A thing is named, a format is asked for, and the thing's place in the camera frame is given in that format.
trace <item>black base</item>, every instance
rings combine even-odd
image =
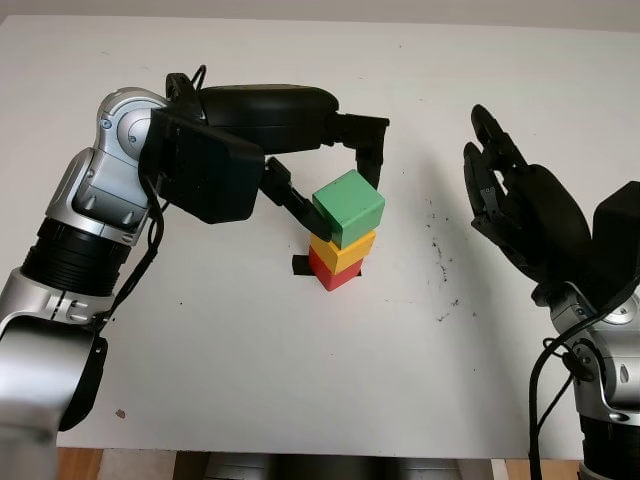
[[[640,427],[580,417],[584,464],[613,480],[640,478]]]

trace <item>black cable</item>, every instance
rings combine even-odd
[[[149,208],[149,216],[152,221],[155,222],[156,229],[149,243],[146,253],[138,262],[138,265],[133,269],[129,278],[124,282],[122,288],[118,291],[115,300],[113,301],[113,306],[111,310],[109,310],[109,314],[106,318],[112,316],[116,309],[120,306],[122,302],[131,294],[133,289],[136,287],[142,276],[145,274],[151,262],[158,254],[158,247],[160,246],[160,242],[162,241],[162,236],[164,235],[164,218],[162,216],[162,207],[160,206],[160,202],[158,201],[158,197],[156,196],[155,188],[151,183],[151,179],[149,177],[142,177],[140,184],[142,185],[142,189],[144,193],[147,195],[149,199],[149,203],[151,204]]]
[[[204,77],[206,74],[207,74],[206,65],[200,65],[198,67],[198,70],[196,70],[196,73],[193,74],[193,78],[191,79],[191,84],[195,87],[196,92],[200,91],[200,89],[202,88],[202,82],[204,82]]]
[[[544,367],[544,364],[547,363],[547,360],[549,360],[558,347],[585,328],[589,328],[599,322],[612,311],[613,308],[606,310],[604,313],[592,315],[558,335],[542,351],[533,369],[531,369],[531,377],[529,378],[529,472],[531,473],[531,480],[542,480],[540,445],[538,445],[538,434],[540,433],[538,430],[538,381],[540,380],[542,367]]]
[[[547,347],[549,346],[549,344],[550,344],[551,342],[553,342],[553,340],[554,340],[554,339],[553,339],[552,337],[544,338],[544,339],[542,340],[542,346],[543,346],[544,348],[547,348]],[[566,348],[566,349],[567,349],[567,352],[571,352],[571,349],[569,348],[569,346],[568,346],[566,343],[563,343],[563,344],[562,344],[562,346],[563,346],[564,348]],[[552,355],[553,355],[554,357],[562,358],[562,355],[560,355],[558,352],[555,352],[555,351],[552,353]]]
[[[573,382],[573,373],[570,373],[569,378],[567,378],[567,381],[564,382],[562,387],[560,387],[560,390],[558,390],[558,393],[556,394],[555,397],[553,397],[553,400],[551,400],[551,403],[549,404],[547,409],[544,411],[544,413],[540,417],[540,420],[538,421],[538,435],[540,435],[540,430],[542,430],[542,426],[544,425],[545,420],[551,414],[551,411],[558,404],[558,402],[560,401],[560,399],[562,398],[564,393],[567,391],[567,389],[569,388],[569,385],[571,385],[572,382]]]
[[[168,200],[164,202],[161,209],[163,213],[167,210],[167,208],[169,208],[169,205],[170,203]],[[147,245],[151,245],[151,243],[153,242],[153,234],[154,234],[155,226],[156,226],[156,221],[154,219],[151,219],[151,222],[149,222],[149,228],[147,230]]]

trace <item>block tower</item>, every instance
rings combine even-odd
[[[309,265],[331,291],[360,273],[376,238],[384,198],[351,170],[314,193],[313,204],[329,220],[332,237],[324,242],[311,235]]]

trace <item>wooden floor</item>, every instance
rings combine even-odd
[[[199,456],[194,454],[193,462],[199,460]],[[188,464],[189,455],[183,457]],[[97,480],[101,460],[102,450],[60,448],[58,449],[58,480]],[[193,467],[187,464],[182,465],[182,468],[188,470]],[[507,460],[506,465],[509,480],[530,480],[528,461]],[[573,461],[543,461],[542,476],[544,480],[577,480],[578,466],[579,462]]]
[[[58,480],[96,480],[102,450],[88,448],[58,449]]]
[[[509,480],[530,480],[529,462],[527,460],[507,460]],[[542,478],[544,480],[577,480],[580,462],[574,461],[542,461]]]

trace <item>white tabletop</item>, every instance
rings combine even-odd
[[[161,254],[105,330],[86,447],[424,457],[525,456],[529,370],[554,330],[470,226],[462,148],[485,104],[588,217],[640,177],[640,35],[433,25],[9,17],[0,27],[0,270],[20,265],[102,98],[208,85],[325,88],[391,119],[387,199],[363,276],[327,293],[294,277],[308,235],[260,195],[243,223],[167,211]],[[353,168],[342,147],[282,156],[299,190]],[[142,255],[132,254],[123,276]],[[541,405],[565,372],[541,381]],[[126,413],[124,419],[115,412]],[[580,457],[571,395],[543,453]]]

